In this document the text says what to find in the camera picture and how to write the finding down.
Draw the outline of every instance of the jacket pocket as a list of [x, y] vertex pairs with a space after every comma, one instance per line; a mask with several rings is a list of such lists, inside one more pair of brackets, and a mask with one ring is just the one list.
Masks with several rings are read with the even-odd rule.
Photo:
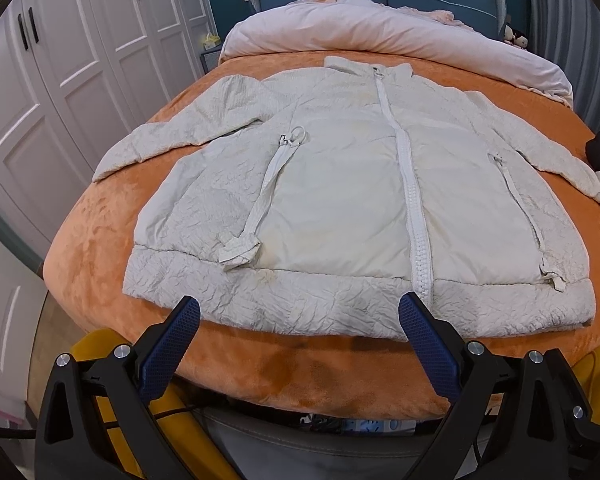
[[218, 262], [224, 270], [231, 270], [247, 264], [255, 258], [260, 248], [260, 240], [256, 236], [256, 231], [271, 207], [278, 175], [298, 147], [306, 140], [307, 133], [302, 126], [296, 126], [289, 134], [280, 137], [279, 147], [267, 167], [260, 194], [253, 204], [242, 234], [237, 238], [230, 234], [219, 235], [224, 247], [218, 251]]
[[551, 267], [548, 264], [546, 257], [545, 257], [546, 246], [544, 244], [544, 238], [542, 237], [542, 232], [540, 231], [538, 224], [536, 224], [536, 221], [531, 216], [531, 213], [529, 213], [528, 209], [526, 208], [526, 205], [525, 205], [524, 201], [522, 200], [520, 193], [516, 189], [516, 185], [513, 182], [513, 178], [511, 177], [511, 174], [509, 173], [509, 170], [507, 169], [503, 159], [499, 155], [493, 155], [491, 153], [490, 153], [490, 157], [494, 161], [494, 163], [496, 164], [498, 169], [500, 170], [500, 173], [502, 174], [502, 177], [504, 178], [504, 181], [507, 185], [507, 189], [509, 190], [511, 197], [513, 198], [513, 200], [515, 200], [515, 202], [516, 202], [516, 204], [518, 204], [518, 207], [520, 208], [520, 210], [524, 213], [526, 220], [529, 222], [529, 226], [531, 227], [531, 231], [533, 232], [534, 237], [536, 238], [536, 243], [538, 244], [538, 249], [540, 250], [540, 253], [542, 256], [542, 262], [540, 263], [540, 272], [542, 273], [542, 276], [544, 276], [544, 278], [548, 282], [553, 283], [555, 290], [558, 290], [559, 292], [564, 292], [566, 289], [566, 282], [564, 281], [563, 277], [560, 275], [560, 272], [558, 271], [558, 269], [555, 269], [555, 267]]

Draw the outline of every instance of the white jacket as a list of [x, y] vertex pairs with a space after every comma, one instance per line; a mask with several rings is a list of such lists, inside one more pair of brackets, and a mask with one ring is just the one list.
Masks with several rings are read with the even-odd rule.
[[399, 340], [410, 290], [464, 336], [594, 315], [586, 248], [536, 169], [598, 202], [600, 173], [479, 92], [339, 57], [229, 76], [119, 142], [94, 179], [212, 139], [140, 213], [126, 294], [188, 294], [252, 330]]

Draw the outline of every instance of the plush toy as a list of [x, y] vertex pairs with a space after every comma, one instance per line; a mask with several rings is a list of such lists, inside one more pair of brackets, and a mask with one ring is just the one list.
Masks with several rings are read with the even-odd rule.
[[522, 50], [526, 50], [528, 45], [528, 39], [524, 37], [522, 32], [519, 30], [514, 30], [509, 27], [509, 25], [505, 25], [504, 27], [504, 42], [510, 44], [511, 46], [515, 46], [516, 48], [521, 48]]

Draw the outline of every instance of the white wardrobe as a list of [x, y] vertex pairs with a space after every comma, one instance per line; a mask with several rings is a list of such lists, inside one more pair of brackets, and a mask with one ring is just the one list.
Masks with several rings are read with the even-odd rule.
[[13, 0], [0, 19], [0, 214], [39, 256], [104, 153], [203, 75], [208, 0]]

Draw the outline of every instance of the orange blanket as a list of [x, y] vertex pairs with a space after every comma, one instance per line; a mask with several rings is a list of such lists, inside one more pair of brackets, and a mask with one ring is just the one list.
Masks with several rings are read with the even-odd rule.
[[[166, 121], [222, 76], [265, 78], [281, 70], [321, 66], [326, 55], [394, 66], [461, 90], [483, 92], [547, 137], [584, 159], [590, 130], [568, 108], [509, 84], [429, 61], [365, 52], [304, 52], [234, 59], [197, 81], [161, 110]], [[176, 161], [197, 148], [180, 148], [130, 166], [91, 185], [66, 218], [45, 261], [46, 284], [83, 328], [113, 328], [135, 341], [168, 314], [122, 294], [126, 261], [139, 211]], [[570, 332], [485, 339], [491, 351], [522, 356], [558, 347], [574, 364], [600, 346], [600, 206], [554, 174], [542, 174], [580, 231], [596, 291], [593, 324]], [[409, 344], [350, 336], [282, 336], [202, 322], [178, 373], [229, 396], [286, 410], [354, 418], [426, 418], [442, 415], [437, 397]]]

